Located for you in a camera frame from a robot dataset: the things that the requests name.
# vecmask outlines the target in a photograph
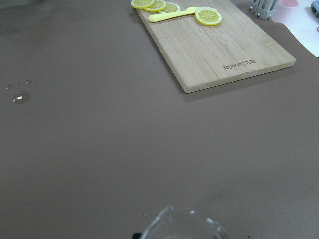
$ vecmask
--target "pink cup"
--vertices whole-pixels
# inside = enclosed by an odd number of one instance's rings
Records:
[[[280,0],[277,5],[277,12],[272,20],[287,26],[298,6],[299,3],[296,0]]]

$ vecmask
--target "glass cup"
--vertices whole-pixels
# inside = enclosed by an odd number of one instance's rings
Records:
[[[280,22],[285,26],[289,25],[299,3],[297,0],[280,0],[277,5],[277,12],[272,18],[274,22]]]
[[[204,214],[168,206],[140,239],[228,239],[225,229]]]

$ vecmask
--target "table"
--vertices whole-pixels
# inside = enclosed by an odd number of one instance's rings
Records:
[[[0,238],[130,239],[176,205],[231,239],[317,239],[319,61],[251,17],[295,66],[185,94],[129,2],[2,10]]]

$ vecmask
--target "yellow lemon slice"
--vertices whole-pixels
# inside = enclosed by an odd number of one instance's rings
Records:
[[[132,0],[131,6],[136,9],[144,9],[151,7],[154,4],[154,0]]]
[[[145,11],[157,12],[162,11],[166,8],[166,2],[163,0],[155,0],[154,4],[151,7],[144,8]]]
[[[210,7],[200,7],[195,12],[195,16],[200,23],[206,26],[218,25],[222,20],[219,12],[216,9]]]
[[[160,13],[167,13],[167,12],[177,12],[180,11],[180,6],[177,4],[174,4],[172,2],[166,3],[166,8],[162,11],[159,11]]]

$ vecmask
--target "water droplet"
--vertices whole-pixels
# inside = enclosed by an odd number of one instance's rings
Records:
[[[14,87],[14,84],[9,84],[7,87],[6,87],[6,90],[11,90],[11,88]]]
[[[30,98],[31,98],[31,92],[20,91],[13,96],[12,101],[13,103],[16,103],[16,104],[22,104],[30,100]]]
[[[206,218],[206,221],[210,224],[214,224],[215,222],[211,218]]]

